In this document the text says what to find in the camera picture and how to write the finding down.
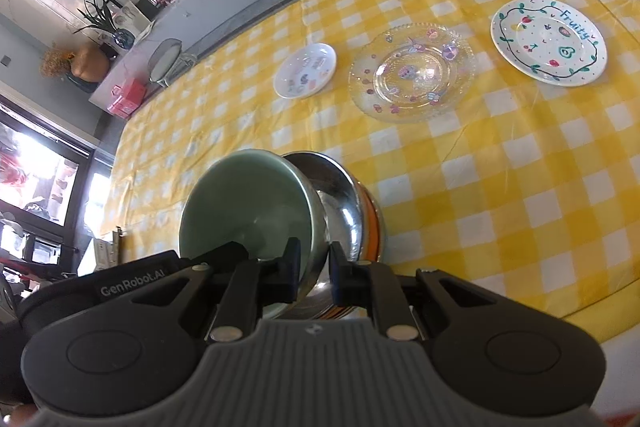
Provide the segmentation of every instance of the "green bowl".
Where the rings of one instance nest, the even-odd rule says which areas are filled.
[[[291,163],[269,151],[246,149],[215,163],[193,187],[182,212],[179,250],[192,259],[236,241],[252,258],[268,260],[283,254],[289,237],[301,243],[301,298],[315,285],[326,259],[324,208]],[[286,308],[268,306],[263,316]]]

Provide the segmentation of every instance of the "yellow checkered tablecloth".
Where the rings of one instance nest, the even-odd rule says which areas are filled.
[[[300,0],[284,8],[127,124],[104,229],[127,230],[127,259],[177,248],[182,206],[216,160],[247,147],[316,150],[377,197],[389,235],[384,260],[398,273],[436,266],[558,316],[631,285],[640,275],[640,3],[562,0],[598,25],[610,57],[599,81],[563,89],[498,54],[490,19],[508,1]],[[478,75],[455,111],[395,126],[354,106],[348,71],[361,46],[410,22],[459,32]],[[320,41],[338,55],[329,86],[305,100],[278,98],[272,78],[281,61]]]

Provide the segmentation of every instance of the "potted plant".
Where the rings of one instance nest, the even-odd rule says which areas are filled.
[[[93,92],[107,75],[109,67],[109,59],[94,42],[82,45],[76,52],[57,48],[54,44],[44,54],[40,73],[43,76],[64,76],[85,92]]]
[[[96,0],[83,1],[84,9],[86,11],[82,11],[80,9],[78,11],[82,14],[82,17],[87,19],[91,24],[76,30],[74,33],[81,32],[87,28],[94,28],[111,34],[113,36],[113,41],[124,50],[130,50],[133,47],[133,43],[136,41],[135,36],[129,30],[116,28],[113,23],[113,18],[111,17],[111,12],[109,11],[109,7],[107,6],[107,1],[102,1],[102,7],[98,6]],[[90,13],[91,9],[89,8],[89,4],[94,8],[95,15]]]

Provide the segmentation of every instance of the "blue vase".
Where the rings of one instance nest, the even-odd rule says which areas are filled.
[[[119,45],[123,50],[130,50],[136,41],[135,36],[129,30],[120,28],[113,34],[113,42]]]

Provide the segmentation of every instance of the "clear glass plate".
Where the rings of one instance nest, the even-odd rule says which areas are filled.
[[[452,109],[476,72],[474,53],[444,26],[396,26],[364,46],[349,73],[351,99],[368,116],[394,123]]]

